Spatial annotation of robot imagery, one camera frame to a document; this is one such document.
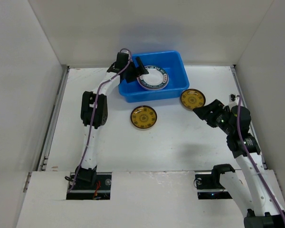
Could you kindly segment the pink plate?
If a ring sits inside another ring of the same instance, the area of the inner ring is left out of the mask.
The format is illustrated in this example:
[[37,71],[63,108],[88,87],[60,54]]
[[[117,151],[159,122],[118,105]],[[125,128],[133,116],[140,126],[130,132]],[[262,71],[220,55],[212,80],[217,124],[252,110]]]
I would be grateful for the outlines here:
[[156,91],[156,90],[162,89],[161,85],[152,85],[152,84],[145,82],[144,80],[142,80],[140,78],[138,78],[137,81],[138,81],[138,84],[140,85],[140,87],[144,90]]

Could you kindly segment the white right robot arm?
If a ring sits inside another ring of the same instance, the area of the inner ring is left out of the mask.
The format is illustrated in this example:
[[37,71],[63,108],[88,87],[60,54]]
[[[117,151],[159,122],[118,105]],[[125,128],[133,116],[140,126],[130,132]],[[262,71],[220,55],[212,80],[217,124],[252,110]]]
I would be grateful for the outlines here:
[[212,127],[227,135],[227,145],[240,166],[246,185],[239,180],[230,164],[215,165],[211,183],[228,191],[240,209],[246,228],[285,228],[285,209],[266,179],[261,150],[249,132],[250,111],[241,105],[241,97],[228,105],[214,100],[209,105],[194,108],[194,113]]

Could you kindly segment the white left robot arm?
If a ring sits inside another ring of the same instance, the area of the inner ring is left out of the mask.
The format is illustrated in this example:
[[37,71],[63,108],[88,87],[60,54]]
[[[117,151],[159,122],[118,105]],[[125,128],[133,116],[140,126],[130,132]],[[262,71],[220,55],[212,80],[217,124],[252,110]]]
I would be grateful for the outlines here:
[[75,170],[75,175],[69,181],[72,190],[76,184],[82,183],[87,188],[97,184],[97,141],[100,127],[108,118],[107,97],[122,81],[131,83],[147,70],[137,57],[136,67],[130,50],[123,48],[117,53],[116,61],[106,71],[102,82],[92,91],[85,91],[81,104],[81,120],[83,121],[85,135],[81,160]]

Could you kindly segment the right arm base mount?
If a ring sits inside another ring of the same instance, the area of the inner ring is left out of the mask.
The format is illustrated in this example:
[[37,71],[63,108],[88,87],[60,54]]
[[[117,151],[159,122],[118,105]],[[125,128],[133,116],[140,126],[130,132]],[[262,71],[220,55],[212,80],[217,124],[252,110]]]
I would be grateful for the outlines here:
[[193,181],[199,200],[232,199],[229,192],[213,180],[211,171],[197,171]]

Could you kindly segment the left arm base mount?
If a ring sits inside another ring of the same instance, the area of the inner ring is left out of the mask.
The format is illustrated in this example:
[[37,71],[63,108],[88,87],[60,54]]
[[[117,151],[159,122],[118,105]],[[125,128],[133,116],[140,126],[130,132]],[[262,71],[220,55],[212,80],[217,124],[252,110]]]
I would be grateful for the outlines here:
[[110,200],[112,186],[112,173],[99,172],[96,174],[94,183],[76,179],[76,184],[72,188],[70,184],[66,194],[66,200]]

